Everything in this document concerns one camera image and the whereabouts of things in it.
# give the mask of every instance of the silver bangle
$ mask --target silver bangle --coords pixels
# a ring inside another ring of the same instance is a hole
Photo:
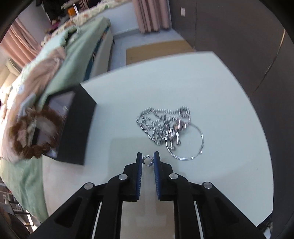
[[[178,156],[174,155],[174,154],[170,151],[170,149],[169,149],[169,147],[168,147],[168,144],[167,144],[167,140],[166,140],[165,142],[166,142],[166,148],[167,148],[168,152],[171,154],[171,156],[173,156],[174,158],[176,158],[176,159],[178,159],[178,160],[192,160],[192,159],[196,158],[198,155],[202,154],[202,149],[203,149],[203,147],[204,147],[203,133],[201,132],[201,130],[200,130],[196,125],[194,125],[194,124],[192,124],[192,123],[190,123],[189,125],[190,125],[190,126],[193,126],[194,128],[196,128],[196,129],[199,131],[199,133],[201,134],[202,144],[201,144],[201,146],[200,146],[200,149],[199,149],[199,151],[198,151],[198,154],[196,154],[196,155],[194,155],[194,156],[192,156],[192,157],[189,157],[189,158],[181,158],[181,157],[178,157]]]

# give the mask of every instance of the silver jewelry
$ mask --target silver jewelry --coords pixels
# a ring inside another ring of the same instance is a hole
[[[151,113],[154,114],[154,116],[157,118],[156,120],[152,120],[149,116],[146,116],[147,114]],[[178,114],[179,117],[175,115],[167,116],[166,114]],[[192,160],[198,155],[202,154],[202,149],[204,147],[203,133],[199,127],[191,123],[190,110],[187,107],[183,106],[177,110],[147,108],[136,118],[136,122],[137,125],[139,125],[140,128],[145,132],[145,134],[147,134],[148,138],[155,144],[161,145],[163,142],[165,142],[168,152],[176,159]],[[180,132],[186,129],[188,125],[191,125],[200,132],[202,144],[198,154],[189,158],[182,158],[174,155],[171,151],[176,149],[173,141],[176,141],[177,146],[180,146]]]
[[[167,148],[168,152],[169,152],[174,158],[176,158],[176,159],[178,159],[178,160],[192,160],[192,159],[196,158],[198,155],[202,154],[202,149],[203,149],[203,147],[204,147],[203,133],[201,132],[201,130],[200,130],[196,125],[194,125],[194,124],[192,124],[192,123],[190,123],[190,125],[191,125],[192,127],[196,128],[196,129],[199,131],[199,133],[201,134],[202,144],[201,144],[201,146],[200,146],[200,149],[199,149],[199,151],[198,151],[198,154],[196,154],[196,155],[194,155],[194,156],[192,156],[192,157],[189,157],[189,158],[182,158],[182,157],[178,157],[178,156],[174,155],[174,154],[170,151],[170,148],[168,147],[168,145],[167,145],[167,141],[166,141],[166,148]]]
[[[147,159],[147,158],[150,158],[150,159],[151,159],[151,163],[150,163],[150,164],[146,164],[146,163],[145,163],[145,159]],[[144,158],[143,158],[143,164],[145,164],[147,167],[152,166],[152,165],[153,165],[153,157],[150,156],[150,155],[146,155],[146,156],[144,156]]]

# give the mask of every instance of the silver ring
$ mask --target silver ring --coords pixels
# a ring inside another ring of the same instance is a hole
[[[176,158],[176,159],[178,159],[178,160],[184,160],[184,161],[186,161],[186,160],[192,160],[192,159],[196,158],[198,155],[202,154],[202,149],[203,149],[203,147],[204,147],[203,133],[201,132],[201,130],[200,130],[196,125],[194,125],[194,124],[192,124],[192,123],[190,123],[189,125],[191,125],[192,127],[196,128],[196,129],[199,131],[199,133],[201,134],[202,144],[201,144],[201,146],[200,146],[200,149],[199,149],[199,151],[198,151],[198,154],[196,154],[196,155],[194,155],[194,156],[192,156],[192,157],[189,157],[189,158],[181,158],[181,157],[178,157],[178,156],[174,155],[174,154],[169,150],[169,147],[168,147],[168,144],[167,144],[167,140],[166,140],[166,148],[167,148],[168,152],[171,154],[171,156],[173,156],[174,158]]]
[[[145,159],[147,159],[147,158],[150,158],[151,159],[151,163],[150,164],[145,164]],[[145,164],[147,167],[150,167],[150,166],[152,166],[153,165],[153,157],[152,156],[150,156],[150,155],[146,155],[146,156],[144,156],[144,158],[143,158],[143,164]]]

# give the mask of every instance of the pillow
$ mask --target pillow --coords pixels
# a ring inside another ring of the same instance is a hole
[[[5,119],[6,112],[7,112],[7,105],[2,104],[0,108],[0,119]]]
[[[12,90],[12,83],[17,79],[19,72],[8,61],[0,71],[0,100],[3,104],[7,103],[8,96]]]
[[[69,37],[69,32],[74,32],[76,30],[76,26],[71,26],[67,28],[65,31],[61,32],[60,34],[56,35],[47,44],[43,47],[39,55],[36,57],[36,61],[40,62],[44,60],[54,49],[65,46],[66,39]]]
[[[7,104],[7,109],[11,109],[12,105],[13,105],[13,101],[19,91],[20,86],[23,84],[23,78],[22,78],[22,74],[20,74],[17,79],[12,83],[12,90],[8,96],[7,101],[4,104]]]
[[[44,40],[41,42],[42,47],[45,47],[46,44],[57,35],[63,33],[65,30],[69,30],[68,32],[73,32],[75,30],[75,23],[73,19],[66,21],[63,25],[59,26],[52,34],[47,34],[44,37]]]

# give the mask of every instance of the light switch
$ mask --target light switch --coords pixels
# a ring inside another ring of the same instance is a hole
[[[185,16],[185,15],[186,15],[186,13],[185,13],[185,9],[184,9],[183,7],[181,7],[181,15],[182,15],[182,16]]]

